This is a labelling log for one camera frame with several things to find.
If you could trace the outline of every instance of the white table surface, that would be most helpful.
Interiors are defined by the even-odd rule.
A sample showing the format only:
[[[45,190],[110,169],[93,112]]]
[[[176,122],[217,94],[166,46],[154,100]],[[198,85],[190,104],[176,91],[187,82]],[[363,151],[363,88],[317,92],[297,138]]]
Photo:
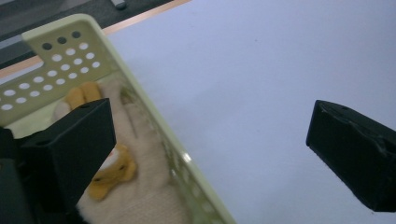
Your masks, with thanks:
[[[396,1],[194,0],[109,38],[238,223],[396,223],[305,145],[317,99],[396,129]]]

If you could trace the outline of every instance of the perforated basket wall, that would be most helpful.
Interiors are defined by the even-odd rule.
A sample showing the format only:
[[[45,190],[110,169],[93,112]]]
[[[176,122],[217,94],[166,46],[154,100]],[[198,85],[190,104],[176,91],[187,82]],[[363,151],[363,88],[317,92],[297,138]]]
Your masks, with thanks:
[[[44,63],[0,85],[1,126],[16,136],[40,131],[50,125],[50,105],[71,88],[88,80],[123,78],[163,140],[170,173],[188,201],[193,223],[234,223],[93,18],[73,15],[24,33],[22,38]]]

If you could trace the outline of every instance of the cream plastic basket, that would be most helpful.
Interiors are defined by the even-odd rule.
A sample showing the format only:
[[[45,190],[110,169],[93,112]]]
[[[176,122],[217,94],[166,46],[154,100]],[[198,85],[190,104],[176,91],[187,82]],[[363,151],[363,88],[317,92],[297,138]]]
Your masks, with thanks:
[[[44,63],[0,86],[1,126],[15,137],[43,130],[71,88],[88,80],[121,78],[162,136],[170,173],[187,200],[192,223],[235,223],[92,17],[69,16],[26,32],[22,39]]]

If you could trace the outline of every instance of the towel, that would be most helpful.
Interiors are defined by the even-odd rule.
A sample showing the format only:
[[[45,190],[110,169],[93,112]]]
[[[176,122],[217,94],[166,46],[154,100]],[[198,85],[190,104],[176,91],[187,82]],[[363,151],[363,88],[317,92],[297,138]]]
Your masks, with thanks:
[[[135,158],[137,175],[118,184],[101,202],[84,192],[78,202],[80,214],[91,224],[191,223],[187,205],[170,176],[161,137],[138,104],[122,103],[121,88],[117,80],[100,84],[102,96],[110,99],[117,141]],[[60,102],[55,119],[67,109]]]

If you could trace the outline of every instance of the plastic basket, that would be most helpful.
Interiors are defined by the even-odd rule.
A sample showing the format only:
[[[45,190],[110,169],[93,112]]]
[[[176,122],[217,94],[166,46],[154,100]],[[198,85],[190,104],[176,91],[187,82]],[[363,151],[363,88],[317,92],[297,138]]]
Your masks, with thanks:
[[[151,125],[162,136],[170,173],[187,199],[192,222],[234,223],[92,17],[69,16],[26,32],[22,39],[44,63],[0,86],[1,126],[11,129],[16,137],[43,130],[50,126],[56,103],[71,88],[89,80],[122,78],[126,89],[146,110]]]

